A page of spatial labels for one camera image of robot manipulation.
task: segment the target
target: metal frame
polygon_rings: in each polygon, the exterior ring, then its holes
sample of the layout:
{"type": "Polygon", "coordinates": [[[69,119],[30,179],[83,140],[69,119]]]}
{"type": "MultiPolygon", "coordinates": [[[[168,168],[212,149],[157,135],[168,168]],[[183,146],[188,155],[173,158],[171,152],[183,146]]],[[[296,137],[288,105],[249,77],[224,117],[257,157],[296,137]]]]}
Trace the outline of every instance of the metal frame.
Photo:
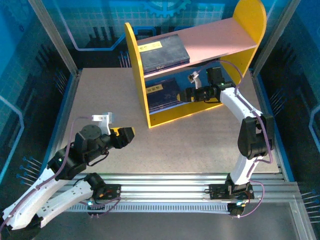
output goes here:
{"type": "Polygon", "coordinates": [[[286,26],[288,25],[292,15],[295,13],[301,0],[289,0],[289,3],[282,11],[277,24],[272,30],[270,37],[268,38],[266,44],[264,45],[261,53],[259,54],[254,66],[253,66],[253,76],[257,77],[260,73],[262,67],[266,63],[269,55],[274,49],[277,41],[284,32],[286,26]]]}
{"type": "MultiPolygon", "coordinates": [[[[266,103],[264,102],[261,87],[259,86],[256,77],[265,64],[276,42],[282,35],[282,32],[300,1],[301,0],[292,0],[288,3],[280,16],[277,26],[271,33],[270,38],[254,65],[253,83],[258,99],[262,103],[261,108],[263,108],[264,112],[267,109],[266,103]]],[[[78,74],[75,62],[42,1],[29,0],[29,2],[67,68],[73,76],[76,76],[76,81],[72,86],[71,91],[68,92],[65,103],[67,108],[63,112],[63,117],[58,123],[53,147],[51,148],[51,151],[49,151],[49,156],[51,157],[61,145],[62,136],[68,121],[67,113],[70,112],[80,75],[78,74]]],[[[296,182],[288,182],[289,177],[286,173],[286,168],[277,141],[275,144],[275,153],[278,159],[277,163],[280,166],[280,172],[254,173],[252,179],[261,181],[265,186],[266,192],[263,202],[290,204],[300,239],[316,239],[298,185],[296,182]]],[[[53,197],[70,189],[77,179],[84,176],[85,174],[78,175],[74,180],[70,181],[55,193],[53,197]]],[[[183,211],[187,212],[214,213],[219,206],[221,206],[221,211],[219,213],[225,211],[226,202],[221,200],[210,200],[210,196],[204,193],[204,190],[208,188],[209,184],[223,184],[227,177],[226,174],[102,174],[101,177],[108,184],[122,185],[122,203],[117,206],[115,209],[116,212],[150,212],[151,210],[153,212],[181,212],[183,209],[183,211]]],[[[259,201],[259,195],[262,193],[262,188],[259,185],[254,184],[253,189],[256,198],[255,200],[252,200],[252,202],[256,203],[259,201]]],[[[87,212],[88,210],[75,205],[70,211],[87,212]]]]}
{"type": "Polygon", "coordinates": [[[55,48],[59,52],[62,60],[64,61],[66,67],[70,71],[73,76],[78,74],[78,68],[70,55],[63,39],[60,36],[54,22],[52,21],[45,5],[41,0],[28,0],[30,5],[32,6],[35,14],[39,18],[42,26],[44,27],[46,33],[50,37],[52,43],[54,44],[55,48]]]}
{"type": "Polygon", "coordinates": [[[71,77],[71,79],[69,80],[68,86],[66,88],[66,91],[64,92],[65,96],[63,96],[63,101],[59,111],[59,114],[61,112],[61,115],[60,115],[60,118],[58,116],[57,122],[55,123],[54,130],[49,142],[49,146],[45,153],[44,160],[40,169],[40,174],[44,171],[48,161],[55,155],[56,151],[59,150],[61,146],[62,139],[64,137],[64,132],[67,127],[69,114],[71,112],[71,108],[73,105],[73,100],[76,95],[81,73],[82,71],[80,70],[76,76],[71,77]]]}

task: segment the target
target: dark book cover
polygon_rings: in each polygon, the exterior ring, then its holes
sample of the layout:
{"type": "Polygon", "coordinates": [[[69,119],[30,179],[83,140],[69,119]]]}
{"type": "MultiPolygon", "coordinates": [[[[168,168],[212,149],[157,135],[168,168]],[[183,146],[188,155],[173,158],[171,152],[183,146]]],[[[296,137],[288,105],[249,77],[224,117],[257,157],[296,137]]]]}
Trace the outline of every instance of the dark book cover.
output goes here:
{"type": "Polygon", "coordinates": [[[181,103],[177,100],[180,88],[175,78],[165,79],[152,84],[146,82],[145,87],[150,113],[181,103]]]}
{"type": "Polygon", "coordinates": [[[138,46],[144,74],[187,64],[190,56],[178,34],[158,38],[138,46]]]}

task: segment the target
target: white bracket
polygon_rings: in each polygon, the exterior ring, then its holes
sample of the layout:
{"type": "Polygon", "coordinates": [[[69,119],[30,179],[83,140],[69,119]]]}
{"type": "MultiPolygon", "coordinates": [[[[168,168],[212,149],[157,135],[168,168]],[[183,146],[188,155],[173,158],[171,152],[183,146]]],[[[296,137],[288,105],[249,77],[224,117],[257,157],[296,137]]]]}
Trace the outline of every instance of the white bracket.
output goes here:
{"type": "Polygon", "coordinates": [[[201,88],[201,80],[199,79],[199,74],[194,71],[191,75],[188,76],[190,83],[195,84],[195,89],[201,88]]]}
{"type": "Polygon", "coordinates": [[[92,115],[92,121],[99,122],[102,134],[111,135],[109,124],[114,123],[114,114],[112,112],[107,112],[103,115],[92,115]]]}

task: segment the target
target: yellow bookshelf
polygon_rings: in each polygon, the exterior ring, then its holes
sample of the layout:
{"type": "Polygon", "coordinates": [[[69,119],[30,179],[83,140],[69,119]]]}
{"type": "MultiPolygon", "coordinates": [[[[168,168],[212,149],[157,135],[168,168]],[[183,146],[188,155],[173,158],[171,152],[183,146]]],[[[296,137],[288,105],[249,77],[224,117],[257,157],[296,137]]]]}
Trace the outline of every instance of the yellow bookshelf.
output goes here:
{"type": "MultiPolygon", "coordinates": [[[[222,103],[206,104],[204,102],[191,102],[150,114],[146,93],[146,81],[160,76],[162,77],[163,75],[169,75],[173,73],[173,71],[181,71],[183,70],[182,68],[192,67],[195,64],[216,58],[235,64],[244,76],[265,34],[266,26],[266,11],[260,0],[240,0],[231,18],[169,32],[139,41],[136,40],[130,23],[126,22],[124,25],[125,38],[131,60],[133,77],[148,127],[153,128],[190,116],[194,113],[210,110],[222,103]],[[190,62],[144,75],[138,45],[173,34],[178,34],[181,38],[190,56],[190,62]]],[[[222,63],[222,66],[231,79],[238,84],[241,79],[238,72],[226,63],[222,63]]]]}

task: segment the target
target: yellow label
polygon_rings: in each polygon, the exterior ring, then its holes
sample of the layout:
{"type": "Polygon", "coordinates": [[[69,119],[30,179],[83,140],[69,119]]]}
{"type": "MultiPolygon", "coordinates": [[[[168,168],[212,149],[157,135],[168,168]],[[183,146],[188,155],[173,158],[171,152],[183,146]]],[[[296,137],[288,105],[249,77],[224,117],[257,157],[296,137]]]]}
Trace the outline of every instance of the yellow label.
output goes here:
{"type": "Polygon", "coordinates": [[[164,89],[164,88],[162,87],[161,84],[159,84],[159,85],[147,87],[147,88],[145,89],[145,91],[146,91],[146,94],[150,94],[150,93],[154,93],[154,92],[156,92],[156,91],[160,91],[160,90],[162,90],[162,89],[164,89]]]}
{"type": "Polygon", "coordinates": [[[140,45],[138,46],[138,48],[139,48],[139,52],[141,53],[141,52],[146,52],[153,49],[162,48],[162,45],[160,41],[155,41],[155,42],[147,43],[144,45],[140,45]]]}

